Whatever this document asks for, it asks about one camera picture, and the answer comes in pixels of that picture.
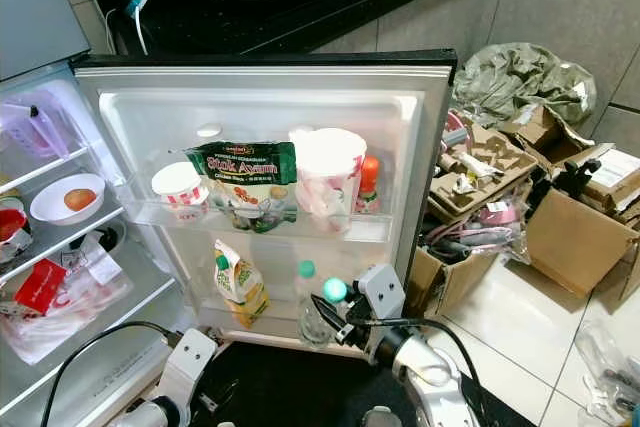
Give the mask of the olive green crumpled cloth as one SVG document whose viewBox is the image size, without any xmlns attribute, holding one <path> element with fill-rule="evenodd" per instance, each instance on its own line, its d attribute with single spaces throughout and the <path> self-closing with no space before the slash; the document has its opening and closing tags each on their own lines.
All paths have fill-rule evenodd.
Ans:
<svg viewBox="0 0 640 427">
<path fill-rule="evenodd" d="M 467 58 L 454 75 L 451 97 L 457 110 L 486 127 L 515 119 L 527 104 L 577 126 L 599 101 L 588 70 L 527 42 L 490 44 Z"/>
</svg>

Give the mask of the silver fridge door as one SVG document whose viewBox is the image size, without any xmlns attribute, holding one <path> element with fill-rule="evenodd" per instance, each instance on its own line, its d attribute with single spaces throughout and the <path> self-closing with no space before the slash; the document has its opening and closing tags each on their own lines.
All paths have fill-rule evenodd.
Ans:
<svg viewBox="0 0 640 427">
<path fill-rule="evenodd" d="M 314 262 L 320 279 L 344 280 L 389 263 L 406 279 L 456 66 L 452 49 L 421 49 L 90 56 L 74 62 L 72 71 L 87 115 L 118 170 L 125 213 L 173 268 L 198 325 L 230 340 L 305 349 L 294 296 L 298 263 Z M 289 131 L 297 127 L 339 127 L 365 139 L 365 156 L 380 161 L 375 215 L 352 211 L 346 232 L 328 234 L 300 208 L 296 222 L 259 234 L 234 229 L 215 206 L 205 176 L 209 212 L 197 220 L 179 221 L 151 190 L 151 177 L 160 168 L 189 161 L 188 148 L 291 142 Z M 268 289 L 270 307 L 252 328 L 239 325 L 216 287 L 216 239 L 247 258 Z"/>
</svg>

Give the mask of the green yellow juice carton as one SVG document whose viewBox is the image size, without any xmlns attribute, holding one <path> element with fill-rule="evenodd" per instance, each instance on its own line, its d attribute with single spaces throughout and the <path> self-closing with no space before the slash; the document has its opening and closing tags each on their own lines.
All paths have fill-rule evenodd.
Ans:
<svg viewBox="0 0 640 427">
<path fill-rule="evenodd" d="M 215 284 L 232 316 L 244 328 L 252 328 L 270 307 L 270 296 L 261 273 L 237 250 L 221 239 L 214 243 Z"/>
</svg>

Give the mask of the large white KFC cup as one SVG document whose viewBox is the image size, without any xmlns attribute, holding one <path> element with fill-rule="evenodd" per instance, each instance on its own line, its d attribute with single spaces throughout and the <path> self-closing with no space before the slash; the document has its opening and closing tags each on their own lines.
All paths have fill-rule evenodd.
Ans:
<svg viewBox="0 0 640 427">
<path fill-rule="evenodd" d="M 349 229 L 367 143 L 339 127 L 297 127 L 289 131 L 296 152 L 294 195 L 312 225 L 328 234 Z"/>
</svg>

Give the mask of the grey robot knee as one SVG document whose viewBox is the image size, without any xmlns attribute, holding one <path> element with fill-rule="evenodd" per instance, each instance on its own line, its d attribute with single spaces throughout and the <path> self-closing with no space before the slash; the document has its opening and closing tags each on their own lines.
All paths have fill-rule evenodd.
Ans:
<svg viewBox="0 0 640 427">
<path fill-rule="evenodd" d="M 358 427 L 403 427 L 403 424 L 389 407 L 374 407 L 366 410 Z"/>
</svg>

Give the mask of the white bowl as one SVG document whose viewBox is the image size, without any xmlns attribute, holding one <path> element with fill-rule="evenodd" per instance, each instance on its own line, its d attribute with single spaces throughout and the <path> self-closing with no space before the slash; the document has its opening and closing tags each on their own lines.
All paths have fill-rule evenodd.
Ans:
<svg viewBox="0 0 640 427">
<path fill-rule="evenodd" d="M 74 174 L 56 180 L 36 195 L 29 203 L 29 212 L 37 221 L 56 226 L 69 226 L 88 220 L 105 202 L 106 181 L 96 174 Z M 96 202 L 81 212 L 70 212 L 63 204 L 64 194 L 70 189 L 87 188 L 99 194 Z"/>
</svg>

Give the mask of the green Stok Ayam packet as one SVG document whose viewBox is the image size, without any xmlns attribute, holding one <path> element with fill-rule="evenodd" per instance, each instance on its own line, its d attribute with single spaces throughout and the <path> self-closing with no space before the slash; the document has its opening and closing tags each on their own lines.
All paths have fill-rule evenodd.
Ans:
<svg viewBox="0 0 640 427">
<path fill-rule="evenodd" d="M 292 142 L 210 142 L 186 149 L 186 157 L 210 179 L 215 206 L 234 229 L 261 234 L 298 220 Z"/>
</svg>

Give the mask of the cardboard box white label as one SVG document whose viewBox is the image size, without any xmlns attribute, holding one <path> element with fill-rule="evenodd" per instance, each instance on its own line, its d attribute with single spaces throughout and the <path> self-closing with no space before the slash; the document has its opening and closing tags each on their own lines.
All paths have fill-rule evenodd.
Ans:
<svg viewBox="0 0 640 427">
<path fill-rule="evenodd" d="M 599 159 L 602 166 L 590 175 L 582 202 L 604 215 L 621 215 L 640 200 L 640 157 L 621 151 L 612 143 L 591 145 L 568 157 L 576 165 Z"/>
</svg>

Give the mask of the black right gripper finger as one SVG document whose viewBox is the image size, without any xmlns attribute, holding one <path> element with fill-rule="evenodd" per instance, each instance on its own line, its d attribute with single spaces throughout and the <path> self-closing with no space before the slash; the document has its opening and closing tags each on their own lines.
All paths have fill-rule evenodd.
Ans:
<svg viewBox="0 0 640 427">
<path fill-rule="evenodd" d="M 311 294 L 311 303 L 315 305 L 315 311 L 320 314 L 334 331 L 335 336 L 349 336 L 353 330 L 353 325 L 347 319 L 349 312 L 349 300 L 351 294 L 347 293 L 330 299 L 329 296 Z"/>
</svg>

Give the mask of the plain brown cardboard box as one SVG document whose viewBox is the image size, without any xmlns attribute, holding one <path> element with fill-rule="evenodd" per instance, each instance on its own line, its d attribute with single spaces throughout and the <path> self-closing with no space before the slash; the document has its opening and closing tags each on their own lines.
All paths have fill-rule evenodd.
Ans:
<svg viewBox="0 0 640 427">
<path fill-rule="evenodd" d="M 417 247 L 406 277 L 406 317 L 443 316 L 465 302 L 467 295 L 493 266 L 497 253 L 471 254 L 447 264 L 424 247 Z"/>
</svg>

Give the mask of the sauce bottle orange cap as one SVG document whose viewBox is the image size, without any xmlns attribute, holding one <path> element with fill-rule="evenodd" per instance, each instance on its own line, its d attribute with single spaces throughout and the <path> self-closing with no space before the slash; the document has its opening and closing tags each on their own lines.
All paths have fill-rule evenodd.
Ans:
<svg viewBox="0 0 640 427">
<path fill-rule="evenodd" d="M 360 183 L 358 183 L 355 206 L 353 206 L 353 212 L 357 215 L 375 215 L 379 211 L 379 171 L 379 159 L 366 154 L 360 167 Z"/>
</svg>

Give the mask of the plastic wrapped red bowl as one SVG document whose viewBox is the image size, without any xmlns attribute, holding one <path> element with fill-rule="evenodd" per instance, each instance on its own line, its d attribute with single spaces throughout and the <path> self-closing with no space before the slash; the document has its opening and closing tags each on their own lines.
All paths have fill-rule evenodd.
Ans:
<svg viewBox="0 0 640 427">
<path fill-rule="evenodd" d="M 0 241 L 13 241 L 18 232 L 27 232 L 28 220 L 26 212 L 20 208 L 1 208 L 0 209 Z"/>
</svg>

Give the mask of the purple plastic jug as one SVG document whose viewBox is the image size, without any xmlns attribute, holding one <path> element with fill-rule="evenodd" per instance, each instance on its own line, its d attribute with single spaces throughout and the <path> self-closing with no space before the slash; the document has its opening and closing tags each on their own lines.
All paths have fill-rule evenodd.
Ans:
<svg viewBox="0 0 640 427">
<path fill-rule="evenodd" d="M 49 116 L 28 104 L 0 106 L 1 131 L 13 143 L 35 158 L 67 158 L 67 144 Z"/>
</svg>

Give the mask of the small white KFC cup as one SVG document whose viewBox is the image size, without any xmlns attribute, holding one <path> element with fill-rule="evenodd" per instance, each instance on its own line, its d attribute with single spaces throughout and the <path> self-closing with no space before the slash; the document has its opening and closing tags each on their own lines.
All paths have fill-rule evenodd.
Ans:
<svg viewBox="0 0 640 427">
<path fill-rule="evenodd" d="M 209 212 L 209 190 L 189 161 L 160 168 L 151 177 L 150 186 L 179 221 L 198 220 Z"/>
</svg>

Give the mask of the crumpled clear plastic bag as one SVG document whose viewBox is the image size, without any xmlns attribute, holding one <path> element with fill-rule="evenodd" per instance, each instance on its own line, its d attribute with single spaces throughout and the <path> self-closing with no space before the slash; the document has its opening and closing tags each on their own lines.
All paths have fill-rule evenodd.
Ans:
<svg viewBox="0 0 640 427">
<path fill-rule="evenodd" d="M 579 413 L 582 427 L 640 427 L 640 357 L 625 357 L 602 323 L 585 321 L 577 331 L 576 353 L 588 400 Z"/>
</svg>

